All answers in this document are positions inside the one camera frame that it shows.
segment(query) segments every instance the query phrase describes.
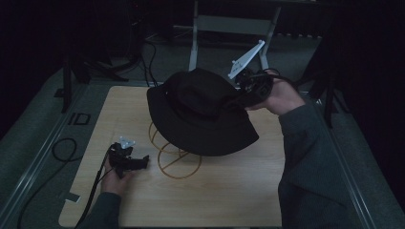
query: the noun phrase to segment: gray sleeve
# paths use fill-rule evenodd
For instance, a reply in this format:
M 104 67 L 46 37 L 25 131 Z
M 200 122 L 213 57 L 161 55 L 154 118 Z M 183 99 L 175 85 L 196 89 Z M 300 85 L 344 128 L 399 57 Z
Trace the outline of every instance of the gray sleeve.
M 279 185 L 283 228 L 352 228 L 350 197 L 333 144 L 315 108 L 279 117 L 285 170 Z
M 76 228 L 118 229 L 121 197 L 113 193 L 101 193 L 91 213 Z

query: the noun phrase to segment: hat brim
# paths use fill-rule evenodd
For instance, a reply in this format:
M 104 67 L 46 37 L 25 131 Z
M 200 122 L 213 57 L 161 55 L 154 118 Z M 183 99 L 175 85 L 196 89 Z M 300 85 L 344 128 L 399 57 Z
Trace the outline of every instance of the hat brim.
M 259 136 L 246 114 L 230 128 L 212 130 L 182 120 L 170 107 L 164 85 L 147 91 L 149 113 L 160 134 L 171 144 L 200 156 L 225 156 L 244 149 Z

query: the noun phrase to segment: power cord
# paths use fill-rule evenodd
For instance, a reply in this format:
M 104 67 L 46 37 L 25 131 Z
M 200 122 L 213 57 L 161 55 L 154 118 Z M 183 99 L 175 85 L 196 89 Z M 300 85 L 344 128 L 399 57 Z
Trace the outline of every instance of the power cord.
M 63 141 L 71 141 L 74 144 L 74 148 L 72 150 L 72 152 L 70 153 L 69 157 L 67 159 L 61 158 L 56 154 L 55 148 L 56 146 L 63 142 Z M 74 155 L 76 153 L 77 150 L 77 143 L 73 138 L 70 137 L 65 137 L 65 138 L 61 138 L 59 140 L 56 141 L 56 143 L 53 145 L 52 147 L 52 154 L 53 157 L 61 162 L 64 162 L 64 164 L 62 166 L 60 166 L 47 180 L 45 180 L 44 183 L 41 184 L 41 186 L 39 186 L 38 189 L 35 190 L 35 192 L 32 194 L 32 196 L 27 200 L 27 202 L 24 204 L 24 206 L 22 207 L 21 213 L 18 217 L 18 222 L 17 222 L 17 228 L 20 229 L 21 228 L 21 224 L 22 224 L 22 218 L 24 217 L 24 213 L 27 210 L 28 206 L 30 205 L 31 201 L 35 198 L 35 196 L 44 188 L 44 186 L 51 181 L 51 179 L 53 179 L 69 162 L 74 162 L 77 160 L 80 160 L 83 158 L 83 156 L 79 156 L 77 158 L 74 158 Z
M 89 199 L 87 200 L 86 207 L 84 208 L 83 214 L 81 215 L 80 219 L 78 220 L 77 225 L 75 226 L 75 228 L 77 228 L 77 226 L 80 225 L 80 223 L 82 223 L 84 221 L 84 219 L 87 217 L 87 213 L 89 212 L 90 207 L 91 207 L 92 202 L 93 202 L 93 198 L 95 197 L 97 185 L 104 178 L 104 176 L 107 174 L 106 173 L 103 177 L 101 177 L 102 168 L 104 167 L 105 161 L 107 160 L 109 150 L 105 153 L 105 156 L 104 156 L 104 158 L 102 160 L 101 166 L 100 166 L 100 168 L 99 168 L 99 170 L 97 172 L 95 182 L 93 183 L 93 187 L 92 187 L 92 191 L 91 191 L 91 193 L 89 195 Z
M 156 46 L 152 42 L 149 42 L 149 41 L 146 41 L 146 40 L 145 40 L 145 44 L 148 44 L 148 45 L 152 46 L 152 48 L 154 49 L 151 60 L 149 61 L 149 66 L 148 67 L 146 66 L 146 61 L 145 61 L 144 57 L 143 56 L 141 57 L 143 70 L 144 70 L 145 81 L 146 81 L 147 86 L 150 87 L 149 80 L 148 80 L 148 73 L 149 73 L 149 76 L 152 79 L 152 82 L 153 82 L 154 86 L 157 87 L 158 86 L 158 81 L 155 79 L 155 77 L 152 74 L 152 63 L 153 63 L 153 61 L 155 59 L 155 56 L 156 56 Z
M 106 171 L 106 172 L 104 173 L 104 175 L 98 180 L 98 182 L 101 182 L 101 181 L 104 179 L 105 176 L 107 176 L 108 174 L 110 174 L 110 172 L 113 171 L 113 170 L 115 170 L 115 169 L 116 169 L 116 167 L 113 167 L 113 168 L 111 168 L 109 171 Z

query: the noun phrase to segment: wooden tabletop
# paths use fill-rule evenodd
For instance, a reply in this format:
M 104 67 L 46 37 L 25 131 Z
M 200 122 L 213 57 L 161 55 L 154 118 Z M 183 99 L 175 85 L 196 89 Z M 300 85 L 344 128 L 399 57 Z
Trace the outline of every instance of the wooden tabletop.
M 277 187 L 285 158 L 277 116 L 265 109 L 249 112 L 260 139 L 228 156 L 159 154 L 149 137 L 152 120 L 146 91 L 141 87 L 111 88 L 71 188 L 80 201 L 65 202 L 59 223 L 76 225 L 105 152 L 124 136 L 137 143 L 132 157 L 149 155 L 150 162 L 131 180 L 121 204 L 120 226 L 281 226 Z M 154 133 L 156 129 L 152 126 L 151 130 Z M 166 143 L 159 133 L 154 142 L 161 148 Z

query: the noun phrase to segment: black bucket hat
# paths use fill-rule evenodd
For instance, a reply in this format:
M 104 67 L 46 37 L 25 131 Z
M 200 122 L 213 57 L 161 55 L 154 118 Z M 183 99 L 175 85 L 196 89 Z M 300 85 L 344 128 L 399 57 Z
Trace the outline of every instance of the black bucket hat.
M 242 150 L 259 136 L 240 106 L 239 95 L 224 78 L 202 69 L 175 73 L 147 91 L 149 113 L 171 144 L 200 156 L 224 156 Z

